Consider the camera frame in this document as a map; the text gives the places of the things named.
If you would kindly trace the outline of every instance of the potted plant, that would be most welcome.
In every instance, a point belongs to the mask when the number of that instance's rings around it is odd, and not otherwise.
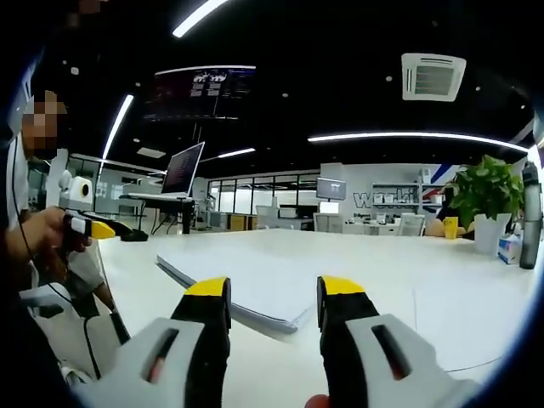
[[[458,208],[465,230],[474,222],[478,252],[497,254],[508,221],[523,205],[522,179],[511,171],[511,164],[486,155],[478,166],[466,166],[457,172],[451,183],[456,195],[450,206]]]

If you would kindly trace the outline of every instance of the black ceiling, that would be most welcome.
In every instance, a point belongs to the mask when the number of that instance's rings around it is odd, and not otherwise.
[[[71,152],[102,156],[119,107],[131,93],[134,103],[108,158],[152,168],[166,168],[169,156],[194,144],[198,133],[207,142],[203,158],[257,150],[202,163],[199,173],[208,177],[319,168],[321,162],[464,163],[484,153],[509,161],[521,157],[468,142],[310,144],[307,138],[413,130],[511,140],[533,117],[533,98],[544,82],[536,61],[541,21],[529,2],[232,0],[185,37],[174,37],[173,28],[202,3],[110,0],[100,14],[86,16],[79,30],[49,45],[35,83],[66,102]],[[466,59],[456,101],[404,101],[400,56],[406,52]],[[247,114],[238,121],[142,121],[155,72],[195,65],[255,65]],[[77,76],[70,73],[74,66]],[[529,147],[531,138],[520,144]],[[167,156],[137,155],[142,146]]]

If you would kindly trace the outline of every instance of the green leaves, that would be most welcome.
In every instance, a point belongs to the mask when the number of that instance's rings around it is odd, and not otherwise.
[[[466,229],[476,214],[496,219],[500,213],[516,213],[523,205],[523,181],[511,174],[512,165],[484,156],[478,166],[466,166],[450,183],[456,195],[450,207],[459,209]]]

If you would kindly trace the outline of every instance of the laptop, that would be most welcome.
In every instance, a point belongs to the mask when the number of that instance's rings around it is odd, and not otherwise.
[[[187,198],[195,179],[196,168],[201,159],[204,144],[202,142],[180,151],[172,156],[168,164],[167,173],[164,176],[161,194],[130,193],[131,198],[155,199],[162,201],[176,201]]]

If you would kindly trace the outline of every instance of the yellow cup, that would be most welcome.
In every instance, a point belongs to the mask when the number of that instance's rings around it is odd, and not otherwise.
[[[457,238],[457,227],[459,226],[458,217],[446,217],[444,218],[444,232],[445,237],[448,240],[455,240]]]

